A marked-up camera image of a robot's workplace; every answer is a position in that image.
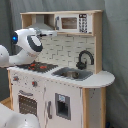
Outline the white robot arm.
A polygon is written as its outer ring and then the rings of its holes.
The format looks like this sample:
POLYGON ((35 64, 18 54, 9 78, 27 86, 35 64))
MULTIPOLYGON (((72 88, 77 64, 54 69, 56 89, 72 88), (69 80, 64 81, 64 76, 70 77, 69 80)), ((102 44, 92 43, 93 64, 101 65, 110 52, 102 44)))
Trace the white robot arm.
POLYGON ((12 43, 22 48, 17 55, 10 56, 8 50, 0 45, 0 67, 32 63, 43 50, 41 43, 42 37, 54 37, 57 35, 55 30, 45 30, 39 28, 27 28, 16 30, 12 36, 12 43))

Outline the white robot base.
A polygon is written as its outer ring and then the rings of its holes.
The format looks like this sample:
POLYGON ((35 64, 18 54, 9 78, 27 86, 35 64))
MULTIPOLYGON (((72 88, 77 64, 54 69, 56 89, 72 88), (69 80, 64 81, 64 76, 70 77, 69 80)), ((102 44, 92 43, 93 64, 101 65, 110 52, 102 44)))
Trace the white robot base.
POLYGON ((14 112, 0 103, 0 128, 41 128, 33 114, 14 112))

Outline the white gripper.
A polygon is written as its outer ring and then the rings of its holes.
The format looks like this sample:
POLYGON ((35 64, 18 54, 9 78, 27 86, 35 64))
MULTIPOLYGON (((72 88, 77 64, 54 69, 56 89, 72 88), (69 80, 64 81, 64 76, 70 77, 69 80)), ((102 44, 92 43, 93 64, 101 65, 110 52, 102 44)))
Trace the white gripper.
POLYGON ((57 32, 55 30, 45 30, 45 29, 37 29, 36 34, 39 37, 44 37, 44 36, 55 37, 55 36, 57 36, 57 32))

